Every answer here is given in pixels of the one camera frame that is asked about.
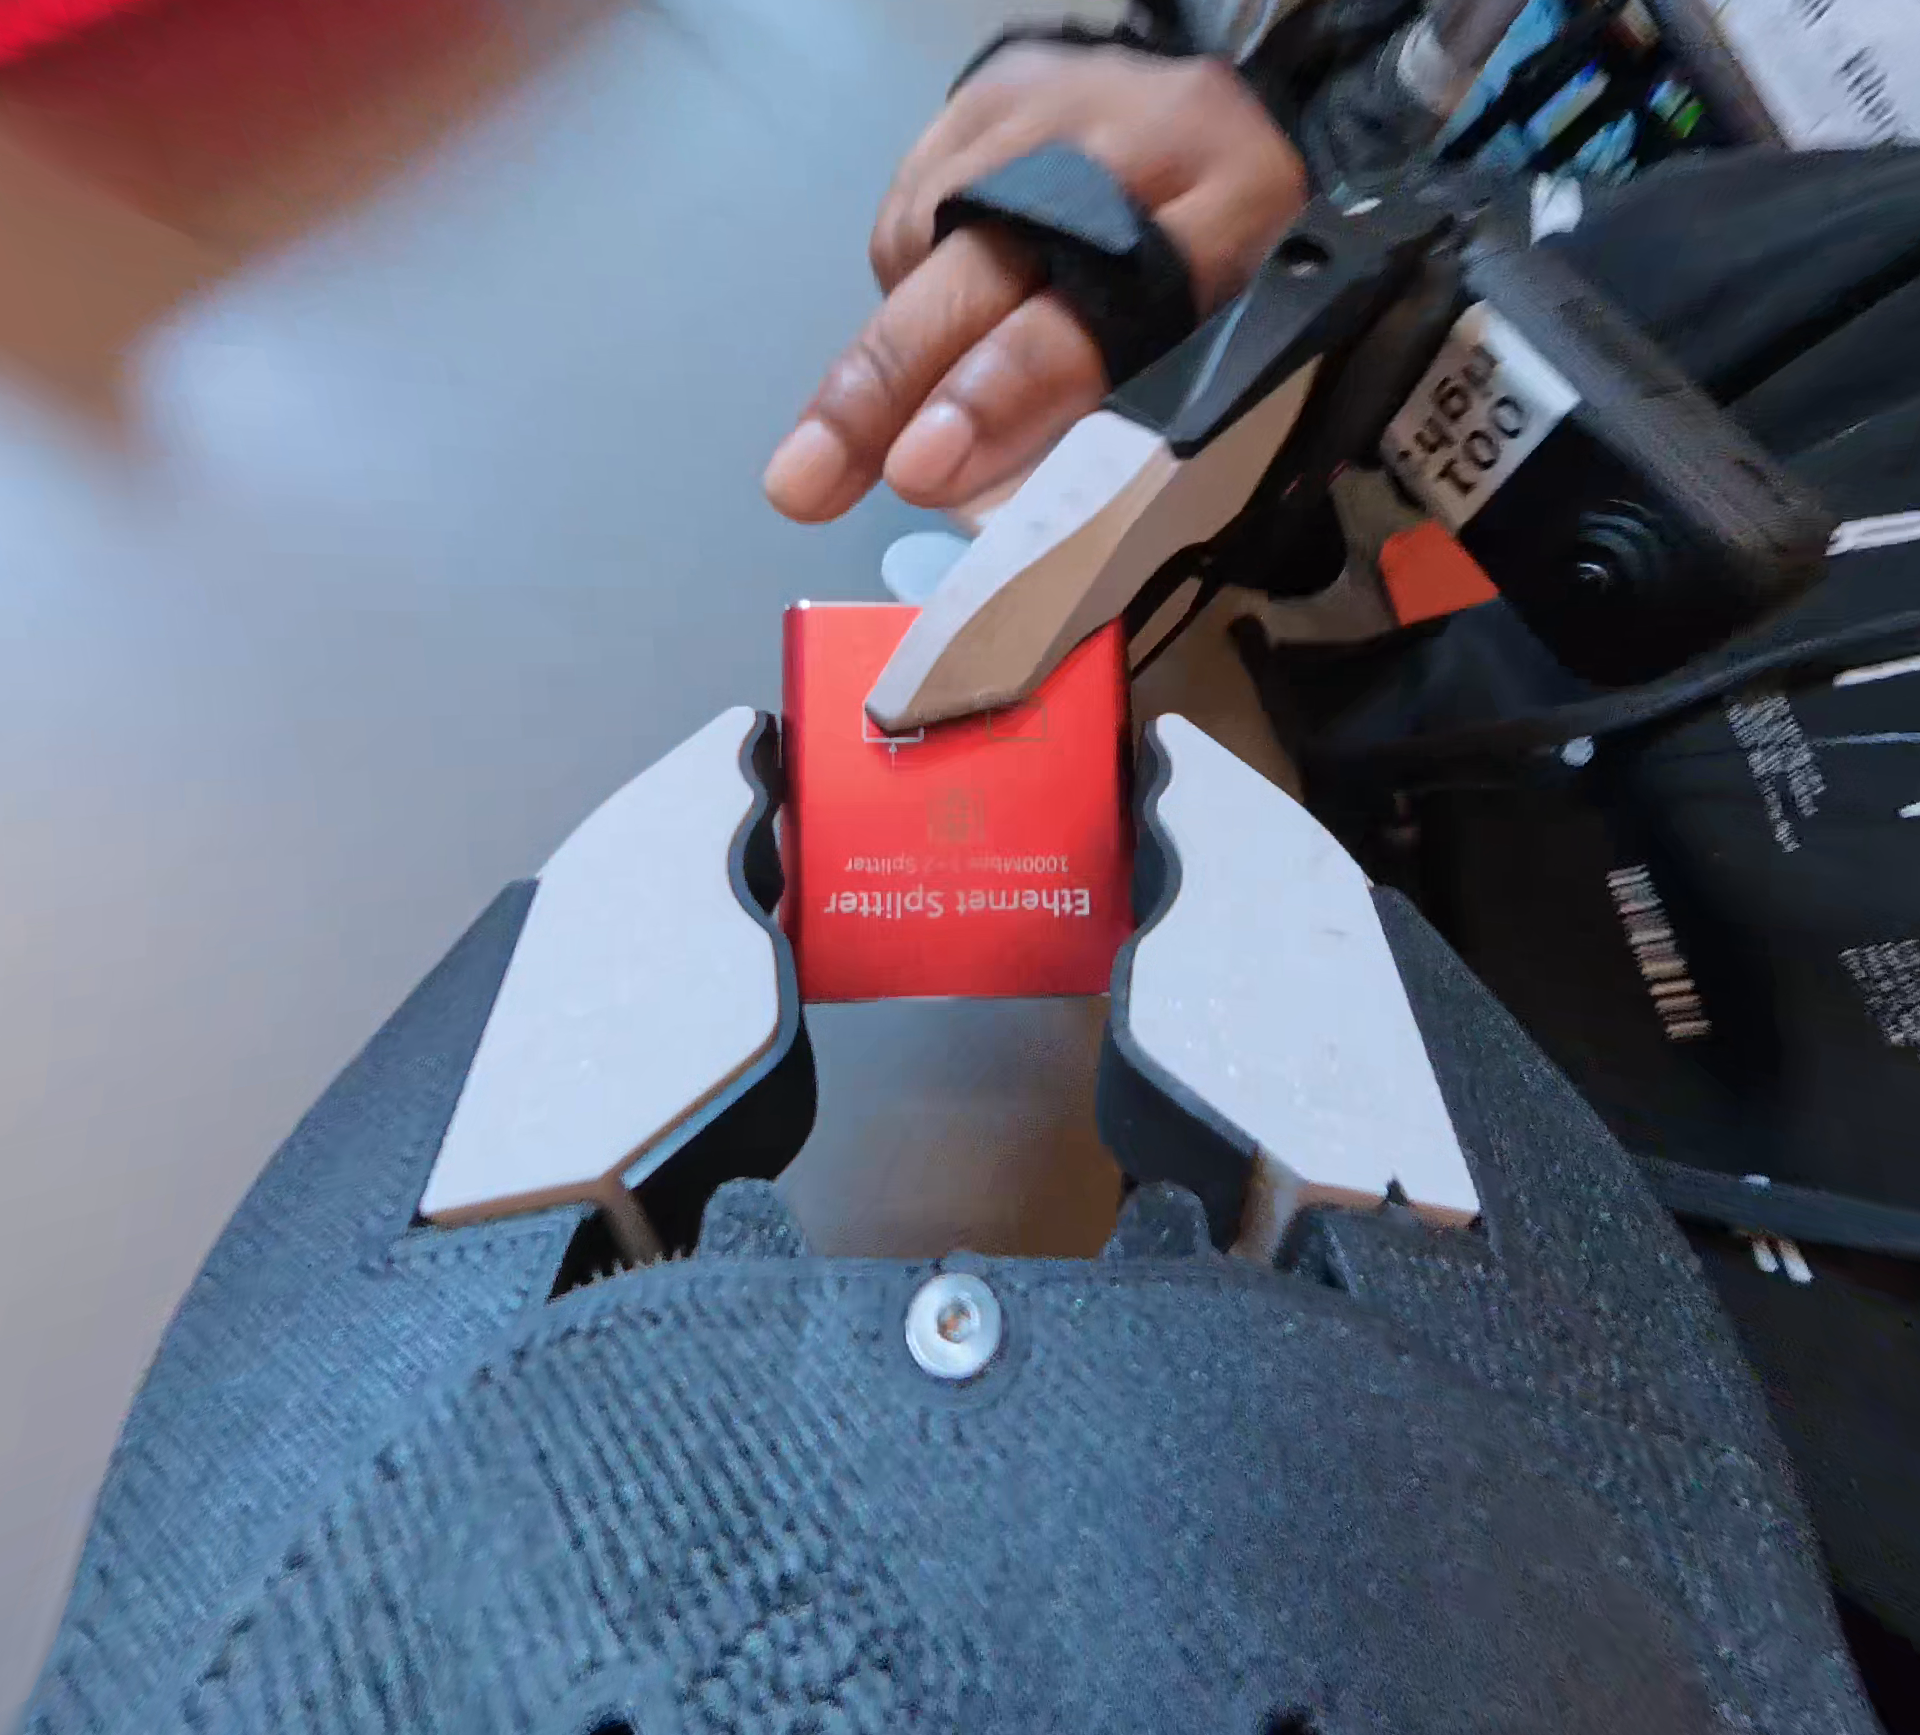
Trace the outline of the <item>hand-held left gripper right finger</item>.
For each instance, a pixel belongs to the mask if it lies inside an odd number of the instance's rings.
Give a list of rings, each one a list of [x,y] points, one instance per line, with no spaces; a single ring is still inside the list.
[[[1187,1193],[1230,1255],[1281,1255],[1305,1206],[1405,1200],[1442,1232],[1480,1215],[1373,886],[1180,715],[1142,733],[1097,1121],[1118,1174]]]

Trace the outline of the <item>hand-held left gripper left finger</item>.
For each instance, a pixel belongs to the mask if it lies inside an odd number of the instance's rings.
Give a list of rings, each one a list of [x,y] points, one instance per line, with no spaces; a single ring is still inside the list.
[[[812,1116],[781,725],[727,705],[542,857],[421,1221],[586,1200],[631,1266],[681,1255],[727,1177],[789,1166]]]

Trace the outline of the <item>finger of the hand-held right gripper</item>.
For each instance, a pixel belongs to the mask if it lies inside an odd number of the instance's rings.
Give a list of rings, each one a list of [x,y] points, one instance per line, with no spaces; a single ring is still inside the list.
[[[1142,637],[1209,576],[1287,463],[1324,356],[1230,371],[1161,356],[1091,411],[989,517],[870,687],[870,725],[907,733],[1037,693],[1097,629]]]

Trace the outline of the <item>red ethernet splitter box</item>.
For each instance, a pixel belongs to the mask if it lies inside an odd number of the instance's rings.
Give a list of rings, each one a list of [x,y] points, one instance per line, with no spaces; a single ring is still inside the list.
[[[781,619],[781,926],[808,1004],[1097,999],[1134,932],[1131,660],[1097,629],[1031,696],[889,733],[916,604]]]

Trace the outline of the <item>person's right hand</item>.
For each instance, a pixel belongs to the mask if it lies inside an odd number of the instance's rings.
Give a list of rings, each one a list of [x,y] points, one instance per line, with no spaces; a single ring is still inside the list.
[[[1161,225],[1195,316],[1230,304],[1306,204],[1305,155],[1230,63],[1045,38],[996,51],[882,194],[882,310],[770,457],[781,517],[834,521],[878,483],[969,517],[1106,399],[1097,338],[1014,236],[933,236],[950,193],[1052,142],[1097,155]]]

